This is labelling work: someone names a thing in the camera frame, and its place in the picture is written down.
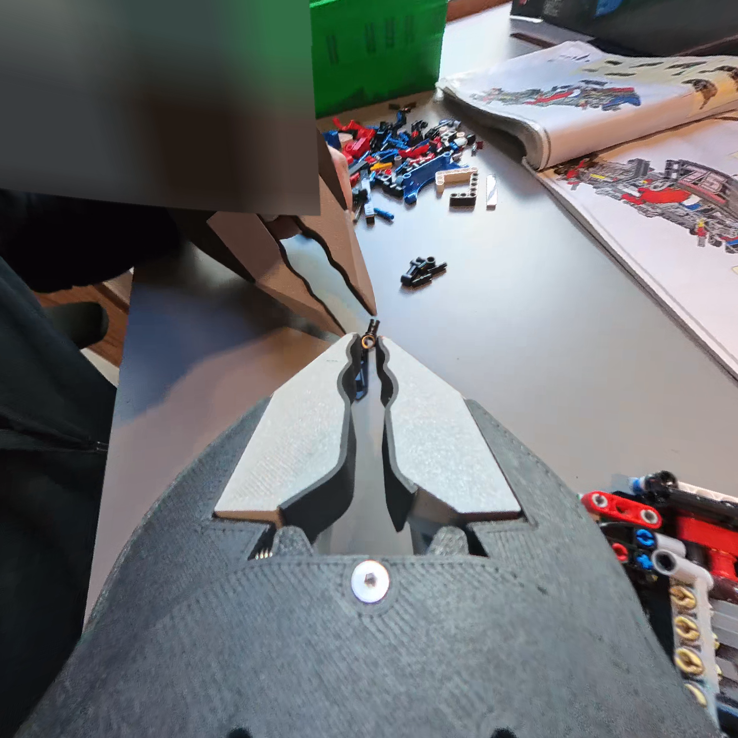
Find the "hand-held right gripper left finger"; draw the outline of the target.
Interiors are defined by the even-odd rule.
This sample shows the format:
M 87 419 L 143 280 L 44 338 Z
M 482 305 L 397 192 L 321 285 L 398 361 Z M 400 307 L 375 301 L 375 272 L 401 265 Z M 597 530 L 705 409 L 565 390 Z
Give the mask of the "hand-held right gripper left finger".
M 272 393 L 215 504 L 216 518 L 293 526 L 315 542 L 348 510 L 361 351 L 359 334 L 346 334 Z

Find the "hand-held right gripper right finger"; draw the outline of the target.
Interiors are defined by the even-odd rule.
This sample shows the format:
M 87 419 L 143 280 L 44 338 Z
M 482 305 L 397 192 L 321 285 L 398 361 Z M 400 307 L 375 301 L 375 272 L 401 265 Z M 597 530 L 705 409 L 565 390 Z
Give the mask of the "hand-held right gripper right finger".
M 466 398 L 395 342 L 380 337 L 384 492 L 397 531 L 519 520 L 522 506 Z

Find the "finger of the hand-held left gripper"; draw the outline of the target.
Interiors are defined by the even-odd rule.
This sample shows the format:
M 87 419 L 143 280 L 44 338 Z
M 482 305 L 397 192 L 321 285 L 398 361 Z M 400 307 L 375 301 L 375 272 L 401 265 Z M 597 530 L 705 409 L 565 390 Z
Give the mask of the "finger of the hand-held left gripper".
M 259 216 L 215 213 L 208 218 L 208 227 L 249 272 L 256 287 L 321 330 L 336 335 L 346 333 L 306 279 L 291 266 L 281 242 Z
M 318 133 L 317 133 L 318 166 Z M 296 216 L 303 235 L 312 238 L 339 272 L 347 288 L 371 316 L 377 314 L 374 289 L 355 233 L 351 206 L 344 211 L 331 191 L 319 180 L 319 214 Z

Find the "black connector pin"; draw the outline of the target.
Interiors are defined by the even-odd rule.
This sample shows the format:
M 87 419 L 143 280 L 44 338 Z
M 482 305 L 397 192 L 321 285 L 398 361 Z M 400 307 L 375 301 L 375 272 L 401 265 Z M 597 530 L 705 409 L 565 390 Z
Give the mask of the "black connector pin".
M 355 401 L 363 400 L 368 392 L 369 385 L 369 355 L 374 349 L 378 338 L 380 321 L 376 318 L 370 319 L 367 330 L 361 337 L 358 371 L 355 376 Z

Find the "person's left forearm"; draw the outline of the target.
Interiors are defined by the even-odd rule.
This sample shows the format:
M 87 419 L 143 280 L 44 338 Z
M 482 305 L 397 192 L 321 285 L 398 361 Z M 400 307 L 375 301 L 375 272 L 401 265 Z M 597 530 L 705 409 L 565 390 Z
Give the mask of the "person's left forearm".
M 1 190 L 1 256 L 33 291 L 110 281 L 175 252 L 164 208 Z

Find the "person's left hand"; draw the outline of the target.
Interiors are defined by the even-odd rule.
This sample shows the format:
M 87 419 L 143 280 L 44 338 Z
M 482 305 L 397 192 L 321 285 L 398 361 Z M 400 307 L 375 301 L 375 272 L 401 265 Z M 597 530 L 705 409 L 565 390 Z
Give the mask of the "person's left hand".
M 322 181 L 344 211 L 353 204 L 348 163 L 340 150 L 329 146 L 318 133 L 318 171 Z M 260 216 L 271 235 L 281 241 L 300 233 L 292 216 Z

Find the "heap of black pins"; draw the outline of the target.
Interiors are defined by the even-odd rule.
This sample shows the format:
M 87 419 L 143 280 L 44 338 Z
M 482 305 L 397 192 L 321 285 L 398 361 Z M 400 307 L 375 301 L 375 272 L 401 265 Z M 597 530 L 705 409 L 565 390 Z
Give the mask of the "heap of black pins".
M 446 271 L 447 262 L 439 263 L 433 256 L 417 257 L 411 260 L 407 271 L 401 275 L 400 283 L 405 289 L 419 289 Z

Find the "pile of loose toy bricks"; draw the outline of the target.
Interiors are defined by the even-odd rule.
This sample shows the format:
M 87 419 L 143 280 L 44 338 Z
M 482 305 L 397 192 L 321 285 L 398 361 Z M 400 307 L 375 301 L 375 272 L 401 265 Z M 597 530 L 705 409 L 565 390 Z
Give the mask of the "pile of loose toy bricks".
M 411 208 L 426 189 L 440 201 L 447 198 L 451 211 L 473 211 L 480 195 L 485 209 L 497 207 L 495 176 L 481 184 L 477 156 L 484 141 L 454 118 L 413 119 L 415 107 L 391 104 L 393 116 L 373 125 L 335 117 L 322 133 L 327 146 L 346 158 L 354 224 L 391 224 L 395 213 L 382 206 L 382 198 Z

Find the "wooden board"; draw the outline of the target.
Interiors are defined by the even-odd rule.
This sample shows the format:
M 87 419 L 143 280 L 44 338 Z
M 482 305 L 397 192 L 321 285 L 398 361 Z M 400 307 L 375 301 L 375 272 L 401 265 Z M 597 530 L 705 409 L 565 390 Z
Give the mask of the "wooden board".
M 119 368 L 123 359 L 132 273 L 112 280 L 34 296 L 56 327 L 79 348 Z

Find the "green storage bin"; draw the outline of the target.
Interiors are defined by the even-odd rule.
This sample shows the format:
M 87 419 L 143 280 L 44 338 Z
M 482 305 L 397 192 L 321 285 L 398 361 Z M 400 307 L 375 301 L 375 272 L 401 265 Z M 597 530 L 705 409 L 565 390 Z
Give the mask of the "green storage bin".
M 434 88 L 447 1 L 310 2 L 316 117 Z

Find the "toy brick car model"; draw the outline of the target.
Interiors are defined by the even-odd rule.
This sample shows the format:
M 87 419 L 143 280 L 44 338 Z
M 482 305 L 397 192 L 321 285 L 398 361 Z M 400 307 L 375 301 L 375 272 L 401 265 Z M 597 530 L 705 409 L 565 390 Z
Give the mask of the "toy brick car model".
M 683 685 L 737 735 L 737 499 L 667 470 L 579 500 L 607 539 Z

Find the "open instruction booklet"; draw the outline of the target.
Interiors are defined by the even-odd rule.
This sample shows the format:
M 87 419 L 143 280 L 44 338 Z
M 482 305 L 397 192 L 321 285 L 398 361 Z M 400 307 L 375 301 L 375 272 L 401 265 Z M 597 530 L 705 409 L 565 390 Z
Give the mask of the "open instruction booklet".
M 564 42 L 436 87 L 518 138 L 527 169 L 736 376 L 736 56 Z

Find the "dark flat box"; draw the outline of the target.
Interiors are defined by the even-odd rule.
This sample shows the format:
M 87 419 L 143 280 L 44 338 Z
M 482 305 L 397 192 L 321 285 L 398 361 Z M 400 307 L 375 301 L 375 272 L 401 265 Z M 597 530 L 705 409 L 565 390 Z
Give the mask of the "dark flat box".
M 736 55 L 736 1 L 513 1 L 511 31 L 630 56 Z

